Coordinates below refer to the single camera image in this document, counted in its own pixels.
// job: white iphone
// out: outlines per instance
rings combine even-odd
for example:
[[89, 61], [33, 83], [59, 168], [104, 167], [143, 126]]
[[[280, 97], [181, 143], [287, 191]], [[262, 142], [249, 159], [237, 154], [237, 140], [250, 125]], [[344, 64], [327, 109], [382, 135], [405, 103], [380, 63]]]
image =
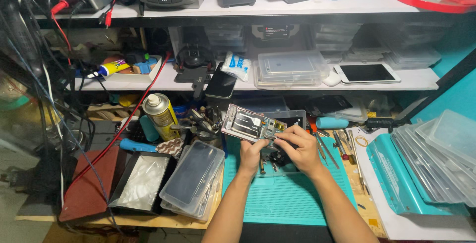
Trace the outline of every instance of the white iphone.
[[334, 70], [344, 85], [386, 84], [402, 82], [388, 64], [336, 65]]

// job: wooden work surface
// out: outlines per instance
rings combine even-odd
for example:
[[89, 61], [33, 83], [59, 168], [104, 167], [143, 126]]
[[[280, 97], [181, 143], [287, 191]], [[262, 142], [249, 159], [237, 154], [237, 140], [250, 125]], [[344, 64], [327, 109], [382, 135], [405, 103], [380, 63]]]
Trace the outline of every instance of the wooden work surface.
[[[349, 178], [350, 187], [354, 193], [355, 200], [357, 202], [357, 208], [359, 214], [365, 220], [365, 222], [372, 229], [374, 234], [377, 237], [387, 238], [382, 222], [378, 215], [375, 204], [372, 202], [372, 198], [368, 195], [366, 191], [362, 188], [359, 183], [359, 176], [357, 172], [357, 166], [351, 165], [349, 161], [343, 161], [344, 167], [346, 169], [347, 176]], [[223, 186], [223, 171], [220, 176], [220, 185], [219, 189], [215, 193], [213, 207], [211, 209], [210, 218], [208, 222], [201, 222], [193, 218], [189, 218], [182, 215], [176, 216], [115, 216], [116, 222], [119, 225], [131, 225], [131, 226], [149, 226], [149, 227], [170, 227], [170, 228], [189, 228], [189, 229], [206, 229], [210, 220], [212, 219], [213, 214], [218, 208], [219, 203], [221, 202], [221, 192]], [[54, 216], [16, 216], [18, 220], [30, 220], [30, 221], [45, 221], [45, 222], [55, 222]], [[111, 224], [110, 217], [102, 218], [96, 221], [88, 222], [92, 224]]]

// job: disassembled smartphone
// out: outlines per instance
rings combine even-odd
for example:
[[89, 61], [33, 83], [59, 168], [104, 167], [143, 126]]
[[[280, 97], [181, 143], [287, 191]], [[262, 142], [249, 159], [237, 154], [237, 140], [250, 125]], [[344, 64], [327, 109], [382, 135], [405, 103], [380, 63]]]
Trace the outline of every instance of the disassembled smartphone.
[[271, 142], [267, 148], [279, 151], [281, 148], [273, 143], [277, 138], [274, 134], [283, 132], [287, 126], [284, 122], [267, 118], [248, 109], [230, 104], [221, 127], [221, 132], [251, 143], [255, 143], [260, 139], [270, 139]]

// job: hand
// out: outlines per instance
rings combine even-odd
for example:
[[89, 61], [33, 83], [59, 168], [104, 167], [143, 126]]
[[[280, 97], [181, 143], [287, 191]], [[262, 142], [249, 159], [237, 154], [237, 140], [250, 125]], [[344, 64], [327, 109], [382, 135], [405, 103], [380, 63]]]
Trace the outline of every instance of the hand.
[[252, 179], [258, 171], [259, 159], [261, 158], [259, 151], [268, 144], [269, 141], [263, 139], [253, 145], [251, 145], [250, 142], [241, 141], [241, 149], [239, 150], [241, 161], [238, 172], [241, 172]]
[[[294, 125], [287, 128], [282, 133], [276, 133], [279, 139], [274, 140], [294, 162], [294, 165], [305, 173], [310, 179], [316, 179], [324, 169], [319, 157], [317, 143], [318, 140], [303, 130], [300, 126]], [[298, 146], [297, 149], [292, 148], [287, 140]]]

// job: spray can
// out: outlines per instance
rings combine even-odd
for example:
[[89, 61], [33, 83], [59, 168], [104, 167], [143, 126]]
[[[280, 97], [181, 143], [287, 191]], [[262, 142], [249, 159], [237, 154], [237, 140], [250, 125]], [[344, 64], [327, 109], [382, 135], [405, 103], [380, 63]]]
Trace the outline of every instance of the spray can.
[[142, 103], [142, 109], [164, 141], [180, 137], [176, 130], [170, 129], [171, 125], [179, 122], [167, 96], [161, 93], [150, 94]]
[[114, 74], [129, 67], [131, 67], [131, 65], [126, 63], [126, 60], [124, 59], [112, 61], [99, 66], [99, 70], [97, 72], [87, 75], [87, 78], [91, 79], [99, 75], [109, 76], [110, 74]]

